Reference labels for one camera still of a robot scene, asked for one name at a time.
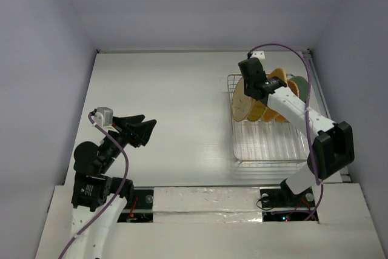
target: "wooden plate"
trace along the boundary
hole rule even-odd
[[[253,108],[253,99],[244,94],[244,80],[241,78],[236,85],[232,99],[232,113],[235,121],[246,119]]]

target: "metal dish rack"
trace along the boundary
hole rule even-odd
[[[307,140],[288,122],[234,121],[232,98],[240,79],[240,74],[231,74],[227,78],[235,157],[233,176],[239,179],[283,180],[306,162],[309,152]]]

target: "gray wall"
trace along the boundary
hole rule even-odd
[[[70,0],[0,0],[1,258],[35,257],[96,54]]]
[[[72,0],[99,49],[310,47],[340,0]]]
[[[388,0],[344,0],[313,55],[332,117],[353,126],[351,175],[388,254]]]

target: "black bracket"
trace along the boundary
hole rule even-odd
[[[313,197],[312,189],[306,189],[304,192],[290,196],[284,195],[284,190],[282,188],[263,188],[260,189],[261,196],[261,206],[263,209],[272,209],[272,208],[285,208],[285,207],[304,207],[303,200],[308,202],[310,207],[315,206],[314,201],[307,199],[306,195],[311,195]]]
[[[353,130],[343,121],[318,134],[314,139],[313,149],[318,165],[318,177],[324,180],[354,161]],[[310,155],[307,164],[313,172]]]
[[[97,207],[106,203],[107,197],[111,193],[115,193],[121,184],[120,177],[88,177],[76,173],[72,204],[74,208],[78,206],[89,207],[91,212],[94,212]],[[132,180],[126,180],[122,187],[119,196],[126,198],[128,203],[133,201],[133,183]]]
[[[244,94],[264,105],[268,103],[268,96],[275,93],[280,87],[287,84],[277,77],[267,79],[263,65],[258,58],[250,58],[238,63],[242,78],[244,79]]]
[[[122,148],[128,144],[133,147],[145,146],[156,125],[156,120],[143,122],[144,118],[144,115],[125,118],[114,116],[112,126],[118,132],[109,130],[108,133]],[[74,170],[83,175],[99,177],[108,171],[120,153],[120,150],[108,137],[102,140],[100,146],[90,141],[83,142],[74,151]]]

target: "white robotic arm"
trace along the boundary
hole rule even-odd
[[[105,135],[98,146],[83,142],[74,151],[72,237],[59,259],[102,259],[106,242],[128,203],[133,203],[132,180],[126,179],[129,161],[124,148],[145,146],[156,120],[143,121],[144,115],[117,118],[113,110],[98,107],[88,115],[90,122]],[[106,132],[103,127],[112,129]],[[125,158],[123,178],[105,173],[122,153]]]
[[[353,132],[347,123],[337,124],[306,108],[306,104],[293,94],[285,82],[277,77],[267,79],[259,59],[249,58],[238,65],[244,78],[245,95],[280,113],[305,136],[310,135],[312,140],[313,153],[307,158],[307,164],[281,183],[282,199],[291,200],[313,186],[316,176],[324,180],[354,160]],[[309,111],[308,127],[306,110]],[[312,155],[315,157],[316,173]]]

